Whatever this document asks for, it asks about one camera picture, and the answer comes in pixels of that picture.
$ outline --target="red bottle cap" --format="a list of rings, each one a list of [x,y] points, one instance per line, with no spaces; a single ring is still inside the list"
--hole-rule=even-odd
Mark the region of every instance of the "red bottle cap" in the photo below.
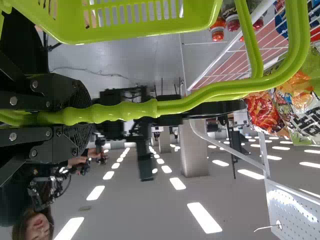
[[[253,24],[253,30],[258,31],[264,26],[264,20],[263,18],[259,18],[254,24]]]
[[[212,33],[213,42],[221,42],[223,39],[225,39],[225,33],[223,31],[215,31]]]
[[[240,21],[238,18],[232,19],[226,22],[227,28],[229,32],[237,31],[240,28]]]

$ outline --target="pegboard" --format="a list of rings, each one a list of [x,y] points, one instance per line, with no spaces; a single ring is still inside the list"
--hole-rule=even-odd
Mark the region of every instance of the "pegboard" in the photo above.
[[[271,231],[281,240],[320,240],[320,199],[265,180]]]

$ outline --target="hand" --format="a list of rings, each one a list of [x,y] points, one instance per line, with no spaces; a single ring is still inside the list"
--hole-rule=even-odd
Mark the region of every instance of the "hand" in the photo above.
[[[93,159],[100,159],[104,155],[104,150],[102,149],[102,152],[98,152],[96,148],[89,148],[88,149],[88,158],[93,158]]]
[[[71,169],[73,166],[78,164],[85,164],[87,160],[86,156],[78,156],[68,160],[68,168]]]

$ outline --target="bolt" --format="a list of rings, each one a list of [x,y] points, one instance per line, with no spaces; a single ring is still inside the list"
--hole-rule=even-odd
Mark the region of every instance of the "bolt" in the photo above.
[[[15,141],[17,139],[17,134],[15,132],[12,132],[9,136],[9,139],[11,142]]]
[[[36,89],[36,88],[38,87],[38,81],[33,81],[33,82],[32,82],[32,87],[33,87],[34,89]]]
[[[15,96],[10,97],[10,104],[12,106],[17,105],[17,102],[18,102],[18,98],[17,97],[15,97]]]
[[[35,150],[35,149],[31,152],[31,156],[32,156],[32,157],[37,156],[37,154],[38,154],[38,152],[37,152],[37,150]]]
[[[57,129],[57,130],[56,130],[56,135],[57,135],[58,137],[60,137],[60,136],[62,135],[61,129]]]

